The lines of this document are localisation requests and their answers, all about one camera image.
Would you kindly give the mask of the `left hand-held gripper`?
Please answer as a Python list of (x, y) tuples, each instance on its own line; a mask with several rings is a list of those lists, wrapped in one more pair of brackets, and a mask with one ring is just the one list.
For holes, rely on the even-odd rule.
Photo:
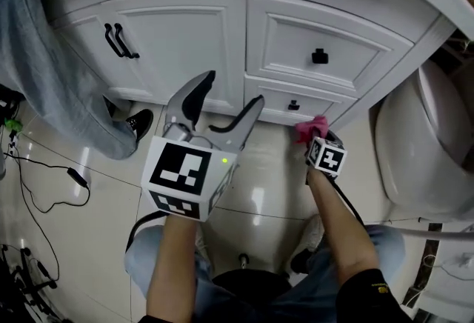
[(160, 211), (200, 222), (230, 186), (265, 104), (263, 95), (256, 96), (226, 127), (193, 131), (215, 77), (214, 70), (204, 72), (171, 97), (163, 135), (153, 137), (141, 177), (142, 189)]

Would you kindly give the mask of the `pink cloth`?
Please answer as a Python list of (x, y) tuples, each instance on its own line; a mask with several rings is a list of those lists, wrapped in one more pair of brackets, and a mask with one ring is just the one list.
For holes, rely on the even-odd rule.
[(325, 139), (329, 125), (325, 116), (315, 116), (311, 121), (299, 122), (295, 125), (298, 134), (297, 143), (309, 145), (314, 137)]

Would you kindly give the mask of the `small white drawer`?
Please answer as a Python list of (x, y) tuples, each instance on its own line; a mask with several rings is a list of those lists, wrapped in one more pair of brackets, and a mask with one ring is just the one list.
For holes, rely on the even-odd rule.
[[(353, 97), (327, 90), (246, 76), (244, 78), (244, 101), (249, 102), (260, 95), (263, 95), (265, 104), (259, 119), (282, 125), (310, 121), (315, 116), (325, 116), (327, 122), (332, 124), (356, 102)], [(292, 100), (296, 100), (300, 104), (299, 110), (290, 111), (287, 109)]]

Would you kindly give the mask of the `large white drawer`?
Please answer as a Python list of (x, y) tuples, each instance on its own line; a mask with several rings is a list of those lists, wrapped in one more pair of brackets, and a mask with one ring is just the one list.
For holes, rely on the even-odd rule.
[[(362, 97), (413, 43), (366, 19), (301, 0), (247, 0), (247, 72)], [(313, 64), (323, 48), (328, 64)]]

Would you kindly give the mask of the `person's left forearm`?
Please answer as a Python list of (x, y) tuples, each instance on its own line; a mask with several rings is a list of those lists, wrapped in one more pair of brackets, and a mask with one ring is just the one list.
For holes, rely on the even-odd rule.
[(147, 291), (148, 316), (169, 323), (191, 323), (196, 301), (197, 222), (168, 216)]

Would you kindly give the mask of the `white vanity cabinet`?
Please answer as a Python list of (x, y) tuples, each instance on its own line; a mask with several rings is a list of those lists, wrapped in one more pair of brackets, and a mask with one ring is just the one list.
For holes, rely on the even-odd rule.
[(53, 28), (114, 97), (166, 104), (208, 70), (206, 111), (263, 95), (265, 121), (334, 130), (384, 98), (456, 30), (468, 0), (43, 0)]

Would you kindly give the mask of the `person's right shoe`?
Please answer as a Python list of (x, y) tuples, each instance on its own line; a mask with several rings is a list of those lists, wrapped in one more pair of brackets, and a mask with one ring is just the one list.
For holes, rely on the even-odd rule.
[(300, 241), (290, 257), (289, 269), (291, 271), (308, 274), (307, 262), (316, 252), (323, 236), (324, 226), (321, 217), (314, 215), (306, 223)]

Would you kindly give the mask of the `person's shoe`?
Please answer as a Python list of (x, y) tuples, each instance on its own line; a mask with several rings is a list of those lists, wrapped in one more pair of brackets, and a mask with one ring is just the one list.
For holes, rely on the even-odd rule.
[(207, 253), (207, 247), (204, 242), (204, 234), (202, 232), (201, 226), (199, 225), (196, 228), (196, 242), (195, 242), (195, 247), (196, 247), (196, 252), (205, 259), (206, 261), (209, 261), (209, 256)]
[(308, 274), (307, 262), (316, 252), (323, 236), (324, 226), (321, 217), (314, 215), (306, 223), (300, 241), (290, 257), (289, 269), (291, 271)]

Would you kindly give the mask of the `person's leg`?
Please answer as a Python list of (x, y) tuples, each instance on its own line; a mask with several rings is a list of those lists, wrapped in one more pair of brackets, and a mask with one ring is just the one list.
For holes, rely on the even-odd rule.
[[(404, 260), (404, 239), (396, 229), (383, 225), (369, 225), (367, 232), (378, 254), (384, 280), (390, 283)], [(314, 252), (303, 250), (296, 257), (307, 276), (275, 299), (271, 310), (280, 322), (336, 323), (339, 285), (328, 243), (322, 239)]]
[[(153, 271), (157, 262), (160, 241), (164, 227), (150, 226), (139, 231), (126, 251), (124, 266), (127, 273), (138, 286), (143, 295), (147, 295)], [(213, 283), (211, 279), (211, 264), (196, 252), (196, 305), (193, 313), (193, 323), (203, 323), (211, 320), (217, 314), (217, 305), (225, 299), (226, 293)]]

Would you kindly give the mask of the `narrow white cabinet door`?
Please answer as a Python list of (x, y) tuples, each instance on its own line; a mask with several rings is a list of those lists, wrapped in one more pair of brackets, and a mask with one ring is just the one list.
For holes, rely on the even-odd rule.
[[(134, 61), (119, 58), (107, 43), (104, 25), (109, 23), (98, 12), (70, 13), (56, 19), (52, 26), (93, 72), (108, 86), (113, 96), (133, 101), (150, 101), (152, 94), (136, 72)], [(113, 24), (110, 38), (115, 41)]]

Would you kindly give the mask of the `black power adapter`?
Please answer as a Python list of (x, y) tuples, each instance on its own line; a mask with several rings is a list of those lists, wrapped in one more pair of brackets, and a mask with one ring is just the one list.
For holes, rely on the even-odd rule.
[(89, 188), (88, 182), (80, 175), (75, 169), (69, 167), (67, 168), (67, 174), (75, 181), (77, 185), (85, 189)]

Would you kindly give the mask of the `person's left leg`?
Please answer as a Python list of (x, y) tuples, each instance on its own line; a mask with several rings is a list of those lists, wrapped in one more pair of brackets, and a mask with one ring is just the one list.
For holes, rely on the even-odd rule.
[[(138, 286), (143, 295), (147, 295), (153, 271), (157, 262), (160, 241), (164, 227), (150, 226), (139, 231), (126, 251), (124, 266), (127, 273)], [(211, 264), (196, 252), (196, 305), (193, 313), (193, 323), (203, 323), (211, 320), (217, 314), (217, 305), (225, 299), (226, 293), (213, 283), (211, 279)]]

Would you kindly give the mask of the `person's black shirt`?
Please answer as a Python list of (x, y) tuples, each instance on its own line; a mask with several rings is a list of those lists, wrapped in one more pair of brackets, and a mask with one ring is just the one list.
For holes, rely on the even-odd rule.
[(333, 270), (313, 272), (295, 287), (263, 270), (233, 270), (198, 281), (187, 323), (412, 323), (380, 270), (339, 286)]

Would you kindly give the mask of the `bystander leg in grey trousers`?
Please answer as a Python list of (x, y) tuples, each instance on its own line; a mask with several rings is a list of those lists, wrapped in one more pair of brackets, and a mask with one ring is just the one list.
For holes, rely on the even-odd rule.
[(149, 109), (113, 120), (105, 84), (48, 24), (41, 0), (0, 0), (0, 84), (58, 132), (110, 159), (135, 153), (153, 123)]

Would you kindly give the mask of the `black folding stand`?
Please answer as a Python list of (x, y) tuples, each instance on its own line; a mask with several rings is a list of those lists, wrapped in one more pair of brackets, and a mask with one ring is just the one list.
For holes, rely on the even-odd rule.
[[(14, 249), (19, 254), (20, 262), (14, 267), (11, 267), (7, 260), (9, 249)], [(43, 313), (47, 323), (63, 323), (60, 315), (41, 295), (43, 289), (55, 290), (58, 287), (57, 282), (36, 259), (34, 261), (37, 270), (44, 280), (34, 281), (30, 268), (32, 259), (31, 251), (27, 247), (17, 248), (11, 244), (0, 244), (0, 286), (6, 287), (6, 290), (0, 289), (0, 316), (6, 320), (18, 319), (19, 323), (34, 323), (27, 309), (29, 307), (39, 319), (41, 317), (34, 308)]]

